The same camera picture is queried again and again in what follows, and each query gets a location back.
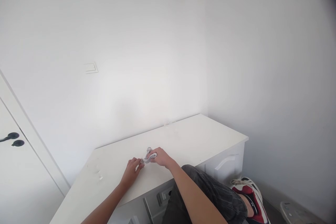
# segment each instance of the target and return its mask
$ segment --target gray pants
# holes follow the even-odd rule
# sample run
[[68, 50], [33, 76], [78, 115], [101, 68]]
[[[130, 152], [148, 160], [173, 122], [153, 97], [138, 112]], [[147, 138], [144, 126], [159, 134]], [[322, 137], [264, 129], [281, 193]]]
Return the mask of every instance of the gray pants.
[[[198, 185], [229, 224], [241, 224], [247, 217], [247, 208], [241, 197], [205, 172], [187, 164], [185, 173]], [[191, 220], [176, 183], [172, 189], [162, 224], [190, 223]]]

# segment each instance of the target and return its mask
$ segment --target shoelace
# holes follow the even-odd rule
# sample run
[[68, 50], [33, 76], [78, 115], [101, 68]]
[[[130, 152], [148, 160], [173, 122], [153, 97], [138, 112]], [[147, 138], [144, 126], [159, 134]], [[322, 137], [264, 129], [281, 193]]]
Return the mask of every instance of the shoelace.
[[232, 185], [237, 186], [240, 184], [244, 184], [244, 185], [248, 185], [248, 186], [252, 186], [252, 182], [250, 180], [239, 180], [239, 179], [233, 179], [230, 182]]

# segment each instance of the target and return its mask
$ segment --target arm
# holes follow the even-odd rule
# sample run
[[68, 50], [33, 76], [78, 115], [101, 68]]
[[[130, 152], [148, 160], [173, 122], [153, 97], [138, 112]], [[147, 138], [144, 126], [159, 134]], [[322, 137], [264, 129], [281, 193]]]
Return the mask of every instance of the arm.
[[213, 203], [195, 184], [195, 182], [192, 181], [192, 179], [182, 170], [175, 160], [173, 160], [161, 148], [154, 149], [151, 153], [149, 153], [149, 155], [155, 152], [157, 153], [157, 157], [151, 159], [151, 162], [165, 166], [171, 172], [193, 224], [228, 224]]
[[92, 213], [90, 213], [88, 217], [86, 217], [82, 224], [107, 224], [119, 201], [133, 185], [140, 170], [144, 167], [144, 164], [139, 165], [140, 161], [141, 159], [136, 159], [135, 157], [128, 161], [119, 185]]

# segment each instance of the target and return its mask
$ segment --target cabinet door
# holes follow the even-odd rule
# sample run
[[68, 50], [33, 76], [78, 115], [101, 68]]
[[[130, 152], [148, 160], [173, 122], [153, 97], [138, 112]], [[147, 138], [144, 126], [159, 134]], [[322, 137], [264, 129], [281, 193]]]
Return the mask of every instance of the cabinet door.
[[199, 166], [200, 169], [229, 186], [232, 179], [242, 176], [244, 143], [231, 147]]

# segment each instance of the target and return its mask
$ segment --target door handle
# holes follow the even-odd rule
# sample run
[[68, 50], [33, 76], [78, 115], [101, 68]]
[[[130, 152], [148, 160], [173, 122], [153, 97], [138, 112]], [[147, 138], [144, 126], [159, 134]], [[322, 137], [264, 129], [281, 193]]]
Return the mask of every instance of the door handle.
[[0, 140], [0, 142], [4, 142], [6, 140], [9, 140], [9, 139], [16, 139], [18, 138], [20, 135], [16, 132], [12, 132], [12, 133], [9, 133], [7, 137], [5, 137], [4, 139]]

